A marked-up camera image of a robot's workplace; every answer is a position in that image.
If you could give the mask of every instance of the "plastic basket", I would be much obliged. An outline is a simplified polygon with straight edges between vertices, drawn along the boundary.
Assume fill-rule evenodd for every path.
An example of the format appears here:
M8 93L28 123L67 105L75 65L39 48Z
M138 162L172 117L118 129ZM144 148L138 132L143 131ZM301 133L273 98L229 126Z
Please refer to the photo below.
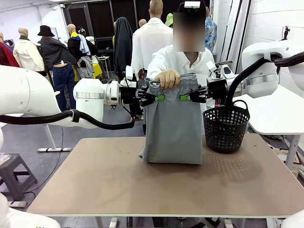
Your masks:
M246 109L236 107L243 102ZM237 100L231 106L216 107L204 111L203 120L207 146L221 153L237 151L242 144L250 119L245 101Z

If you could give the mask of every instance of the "floral shirt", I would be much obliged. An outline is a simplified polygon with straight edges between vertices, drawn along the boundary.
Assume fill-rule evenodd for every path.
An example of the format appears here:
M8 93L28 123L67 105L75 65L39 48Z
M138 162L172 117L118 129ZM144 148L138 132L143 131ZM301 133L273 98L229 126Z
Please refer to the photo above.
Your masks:
M215 46L215 42L217 41L217 30L218 26L214 23L211 18L206 18L205 22L205 46L211 52L213 52L213 48Z

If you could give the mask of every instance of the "gray floor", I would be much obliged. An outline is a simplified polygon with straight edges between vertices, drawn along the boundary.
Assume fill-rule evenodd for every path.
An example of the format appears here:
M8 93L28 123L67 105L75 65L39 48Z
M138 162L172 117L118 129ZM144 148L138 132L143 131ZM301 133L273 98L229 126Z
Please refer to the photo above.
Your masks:
M104 111L104 122L109 124L125 123L130 120L128 113L122 109L117 108L115 111L110 110L110 107L105 106ZM53 138L57 147L61 146L62 143L62 129L60 126L49 126L53 134ZM31 168L38 184L32 185L28 190L35 189L39 186L53 171L59 153L37 153L37 148L47 148L49 143L47 141L46 134L42 125L32 126L18 126L18 125L6 125L2 128L4 134L4 145L1 152L4 153L19 153L24 159L26 164ZM79 127L74 128L63 128L64 131L64 147L74 147L78 141L82 138L91 137L133 137L143 136L142 122L136 122L136 126L128 130L120 131L107 131L103 129L83 129ZM271 144L276 147L284 148L283 142L271 141ZM65 158L68 156L67 152L63 152L60 155L58 166L62 164ZM38 194L43 188L40 188L34 192ZM0 190L5 190L5 186L1 186ZM33 194L26 194L25 201L31 202L33 200ZM66 228L94 228L96 227L93 218L88 217L55 217L62 227ZM111 218L103 218L104 227L110 224ZM187 218L183 222L180 222L177 218L168 218L168 227L182 227L187 228L195 225L196 223L203 221L200 218ZM152 218L134 218L134 227L153 227ZM119 218L118 227L126 227L126 218ZM266 228L266 220L264 219L247 219L246 228Z

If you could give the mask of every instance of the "plastic stool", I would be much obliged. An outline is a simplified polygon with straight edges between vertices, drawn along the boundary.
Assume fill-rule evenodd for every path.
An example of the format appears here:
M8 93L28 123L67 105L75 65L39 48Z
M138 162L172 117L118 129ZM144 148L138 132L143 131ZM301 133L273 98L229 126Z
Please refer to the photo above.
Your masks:
M23 165L27 171L14 171L19 165ZM18 182L18 176L28 176L28 178L23 182ZM20 201L24 198L23 191L32 183L37 183L37 179L34 174L28 168L26 163L20 157L18 153L11 153L10 159L4 162L0 166L0 185L6 184L9 192L2 192L5 196L11 196L14 201Z

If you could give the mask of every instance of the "person's hand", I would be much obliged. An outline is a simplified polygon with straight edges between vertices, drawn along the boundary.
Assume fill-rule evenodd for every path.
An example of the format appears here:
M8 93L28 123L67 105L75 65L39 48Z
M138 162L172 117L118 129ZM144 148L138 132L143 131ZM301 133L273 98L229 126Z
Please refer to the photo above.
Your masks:
M155 80L161 82L161 87L163 89L171 89L174 86L177 87L180 82L181 82L181 76L179 73L177 73L176 70L166 70L161 73L159 73L156 77Z
M139 79L143 79L143 76L144 76L144 70L140 70L139 72L138 72L138 77L139 77Z

